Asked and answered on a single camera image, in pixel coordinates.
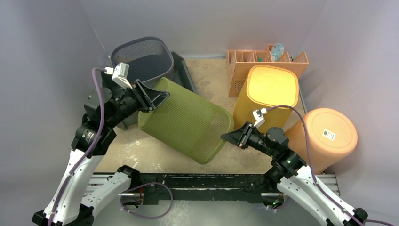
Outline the dark grey plastic bin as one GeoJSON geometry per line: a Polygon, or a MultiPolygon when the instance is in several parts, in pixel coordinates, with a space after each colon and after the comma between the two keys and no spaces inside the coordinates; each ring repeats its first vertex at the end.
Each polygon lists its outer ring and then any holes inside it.
{"type": "MultiPolygon", "coordinates": [[[[172,81],[186,88],[187,90],[198,94],[198,91],[195,88],[195,85],[189,73],[185,59],[174,51],[171,51],[171,55],[174,60],[174,77],[172,81]]],[[[139,112],[135,112],[131,116],[127,117],[124,121],[119,123],[117,127],[122,130],[127,130],[129,126],[137,124],[138,113],[139,112]]]]}

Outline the grey mesh basket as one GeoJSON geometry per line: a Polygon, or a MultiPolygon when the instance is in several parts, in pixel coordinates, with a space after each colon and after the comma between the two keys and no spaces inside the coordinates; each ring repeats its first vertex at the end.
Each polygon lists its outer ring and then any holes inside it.
{"type": "Polygon", "coordinates": [[[166,44],[156,37],[139,38],[118,46],[111,53],[111,63],[129,65],[127,80],[140,80],[154,87],[162,77],[174,78],[174,59],[166,44]]]}

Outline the olive green mesh basket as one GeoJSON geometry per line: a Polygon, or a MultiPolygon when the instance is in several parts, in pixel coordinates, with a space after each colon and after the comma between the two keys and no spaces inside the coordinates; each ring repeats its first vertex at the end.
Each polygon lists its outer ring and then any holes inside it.
{"type": "Polygon", "coordinates": [[[233,129],[231,114],[167,78],[154,89],[170,96],[155,111],[138,114],[139,129],[199,164],[212,161],[225,144],[220,136],[233,129]]]}

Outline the yellow mesh basket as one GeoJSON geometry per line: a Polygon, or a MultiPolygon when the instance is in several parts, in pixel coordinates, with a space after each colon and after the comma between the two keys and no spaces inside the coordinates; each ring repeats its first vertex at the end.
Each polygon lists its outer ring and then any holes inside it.
{"type": "Polygon", "coordinates": [[[290,70],[268,65],[253,66],[243,83],[232,111],[233,129],[247,121],[255,123],[253,111],[265,108],[265,122],[258,128],[266,133],[271,127],[281,128],[297,105],[299,84],[290,70]]]}

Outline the large orange plastic bucket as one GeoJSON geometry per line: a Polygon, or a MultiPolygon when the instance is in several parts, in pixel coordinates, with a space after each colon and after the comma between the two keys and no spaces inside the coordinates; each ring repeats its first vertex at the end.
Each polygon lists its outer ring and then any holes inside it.
{"type": "Polygon", "coordinates": [[[330,108],[309,111],[304,117],[309,151],[315,174],[351,154],[358,143],[358,133],[351,120],[330,108]]]}

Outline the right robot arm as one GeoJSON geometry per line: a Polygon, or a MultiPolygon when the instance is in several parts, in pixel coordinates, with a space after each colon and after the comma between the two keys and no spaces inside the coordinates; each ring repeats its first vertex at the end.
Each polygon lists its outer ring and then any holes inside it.
{"type": "Polygon", "coordinates": [[[252,147],[272,158],[264,174],[265,188],[280,191],[306,209],[323,226],[362,226],[368,214],[355,208],[312,173],[306,161],[289,148],[283,129],[270,128],[264,134],[250,122],[220,138],[241,149],[252,147]]]}

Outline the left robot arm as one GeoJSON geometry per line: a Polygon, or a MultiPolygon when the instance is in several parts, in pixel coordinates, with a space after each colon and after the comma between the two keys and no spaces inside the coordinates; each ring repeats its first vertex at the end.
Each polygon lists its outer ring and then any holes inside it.
{"type": "Polygon", "coordinates": [[[85,195],[95,169],[116,137],[114,128],[135,112],[156,110],[170,96],[169,92],[149,88],[139,80],[122,90],[120,96],[114,97],[109,88],[98,86],[89,95],[65,173],[49,205],[34,213],[32,222],[36,225],[90,226],[118,193],[133,193],[140,188],[139,172],[122,166],[109,182],[85,195]]]}

